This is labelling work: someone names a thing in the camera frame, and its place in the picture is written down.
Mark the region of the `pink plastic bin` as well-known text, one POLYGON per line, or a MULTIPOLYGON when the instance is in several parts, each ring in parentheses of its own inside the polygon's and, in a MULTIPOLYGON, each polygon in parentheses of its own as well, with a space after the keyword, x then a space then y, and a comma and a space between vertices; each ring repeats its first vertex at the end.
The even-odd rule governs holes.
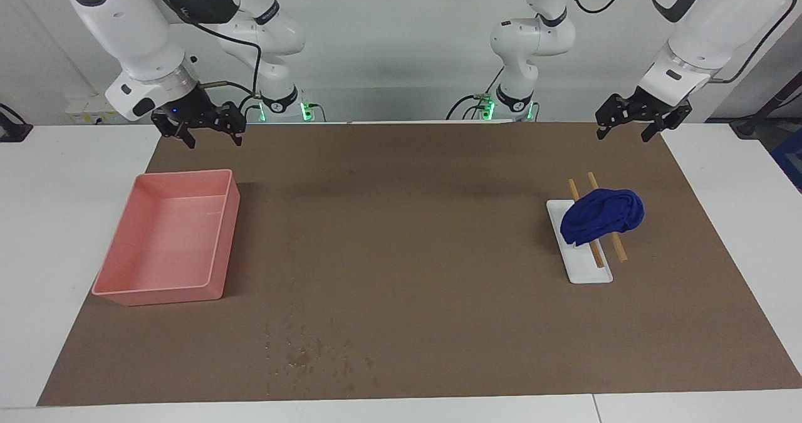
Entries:
POLYGON ((123 306, 222 298, 240 202, 229 169, 138 175, 92 295, 123 306))

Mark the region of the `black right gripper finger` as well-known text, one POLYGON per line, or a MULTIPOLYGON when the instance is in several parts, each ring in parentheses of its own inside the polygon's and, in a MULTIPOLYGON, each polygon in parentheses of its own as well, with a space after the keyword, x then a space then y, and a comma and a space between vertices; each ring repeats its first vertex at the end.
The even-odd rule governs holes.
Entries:
POLYGON ((217 107, 217 131, 228 134, 232 142, 242 146, 242 135, 246 131, 246 117, 237 104, 225 102, 217 107))
POLYGON ((188 128, 184 128, 183 123, 175 123, 169 117, 153 117, 152 123, 163 137, 179 138, 188 148, 195 148, 197 141, 195 141, 188 128))

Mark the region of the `blue box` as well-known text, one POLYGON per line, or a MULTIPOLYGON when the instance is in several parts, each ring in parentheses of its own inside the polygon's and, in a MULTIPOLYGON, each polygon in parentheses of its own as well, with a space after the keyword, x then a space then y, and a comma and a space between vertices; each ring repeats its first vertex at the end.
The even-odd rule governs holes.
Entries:
POLYGON ((771 149, 771 157, 786 177, 802 193, 802 128, 771 149))

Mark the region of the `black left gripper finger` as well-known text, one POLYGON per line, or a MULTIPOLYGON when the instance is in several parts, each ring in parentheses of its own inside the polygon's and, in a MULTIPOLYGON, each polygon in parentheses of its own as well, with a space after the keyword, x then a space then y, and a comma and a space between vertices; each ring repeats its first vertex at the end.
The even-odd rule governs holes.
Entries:
POLYGON ((599 140, 604 140, 609 132, 627 121, 625 120, 624 111, 627 109, 627 100, 621 95, 610 95, 607 100, 595 112, 596 124, 596 137, 599 140))
POLYGON ((665 115, 654 115, 647 128, 641 133, 642 141, 649 142, 659 132, 678 128, 690 112, 692 112, 691 104, 689 102, 681 102, 677 108, 665 115))

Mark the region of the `white wall socket box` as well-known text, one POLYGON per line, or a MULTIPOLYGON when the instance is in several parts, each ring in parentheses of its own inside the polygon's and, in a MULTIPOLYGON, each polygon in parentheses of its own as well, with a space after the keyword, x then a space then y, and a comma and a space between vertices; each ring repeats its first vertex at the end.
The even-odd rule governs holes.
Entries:
POLYGON ((104 97, 69 98, 64 109, 66 116, 75 124, 123 125, 135 124, 115 111, 104 97))

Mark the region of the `brown table mat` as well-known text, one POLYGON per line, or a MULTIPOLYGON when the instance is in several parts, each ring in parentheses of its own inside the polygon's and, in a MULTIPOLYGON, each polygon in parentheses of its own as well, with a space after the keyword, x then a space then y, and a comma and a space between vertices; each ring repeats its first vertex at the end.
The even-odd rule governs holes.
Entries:
POLYGON ((220 300, 88 295, 38 405, 802 388, 664 138, 635 124, 298 124, 163 138, 149 174, 229 169, 220 300), (645 217, 572 284, 548 200, 645 217))

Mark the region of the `white towel rack base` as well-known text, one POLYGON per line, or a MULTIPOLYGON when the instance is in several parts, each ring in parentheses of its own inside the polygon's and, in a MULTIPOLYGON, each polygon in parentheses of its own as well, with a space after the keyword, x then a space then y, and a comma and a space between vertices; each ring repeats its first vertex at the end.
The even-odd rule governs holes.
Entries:
POLYGON ((601 256, 604 258, 605 267, 596 267, 590 247, 585 244, 582 246, 569 245, 565 243, 561 234, 561 222, 568 209, 573 205, 570 199, 548 200, 545 207, 549 214, 551 226, 553 227, 556 243, 563 259, 565 271, 570 283, 572 284, 605 284, 613 282, 612 271, 607 263, 607 257, 603 252, 601 243, 596 241, 601 256))

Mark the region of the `wooden rack rod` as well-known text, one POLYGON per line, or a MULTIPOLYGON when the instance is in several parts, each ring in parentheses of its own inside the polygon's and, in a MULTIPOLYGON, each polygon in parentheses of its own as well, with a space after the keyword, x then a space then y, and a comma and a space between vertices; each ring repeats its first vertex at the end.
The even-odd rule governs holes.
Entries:
MULTIPOLYGON (((587 172, 587 177, 593 190, 600 188, 600 186, 598 185, 598 180, 596 179, 593 172, 587 172)), ((611 243, 613 243, 613 247, 618 256, 618 260, 621 261, 621 263, 624 263, 624 261, 628 261, 629 257, 627 255, 627 252, 625 251, 625 247, 623 246, 619 233, 611 232, 610 237, 611 237, 611 243)))
MULTIPOLYGON (((578 192, 578 187, 576 186, 575 180, 573 180, 573 178, 570 178, 568 180, 568 183, 569 183, 569 189, 570 189, 571 197, 572 197, 573 201, 576 202, 576 201, 578 201, 580 199, 580 195, 579 195, 579 192, 578 192)), ((591 249, 591 252, 592 252, 596 267, 604 268, 605 267, 605 261, 604 261, 604 258, 602 257, 602 255, 601 255, 601 253, 599 251, 598 246, 596 245, 596 241, 589 241, 589 243, 587 243, 587 245, 591 249)))

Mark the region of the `black stand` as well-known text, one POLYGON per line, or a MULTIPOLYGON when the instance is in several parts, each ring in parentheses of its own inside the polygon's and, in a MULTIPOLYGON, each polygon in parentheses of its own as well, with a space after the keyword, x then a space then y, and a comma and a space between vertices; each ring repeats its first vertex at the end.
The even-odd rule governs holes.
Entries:
POLYGON ((785 86, 782 87, 767 103, 756 113, 747 117, 737 118, 729 124, 734 134, 739 138, 751 138, 756 129, 764 123, 771 113, 785 104, 793 103, 802 97, 802 71, 799 71, 785 86))

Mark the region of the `black clamp device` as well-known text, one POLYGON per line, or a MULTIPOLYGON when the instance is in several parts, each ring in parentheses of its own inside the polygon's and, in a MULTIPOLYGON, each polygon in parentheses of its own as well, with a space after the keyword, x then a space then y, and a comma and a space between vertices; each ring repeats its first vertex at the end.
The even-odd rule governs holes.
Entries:
POLYGON ((0 143, 23 142, 33 128, 17 111, 0 103, 0 143))

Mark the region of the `blue towel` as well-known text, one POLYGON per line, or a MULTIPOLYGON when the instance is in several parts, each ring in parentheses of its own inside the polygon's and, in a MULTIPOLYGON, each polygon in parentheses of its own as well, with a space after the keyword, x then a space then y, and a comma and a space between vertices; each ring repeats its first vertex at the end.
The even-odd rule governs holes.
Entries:
POLYGON ((633 231, 645 217, 641 197, 629 189, 595 189, 565 212, 560 234, 568 245, 581 246, 613 232, 633 231))

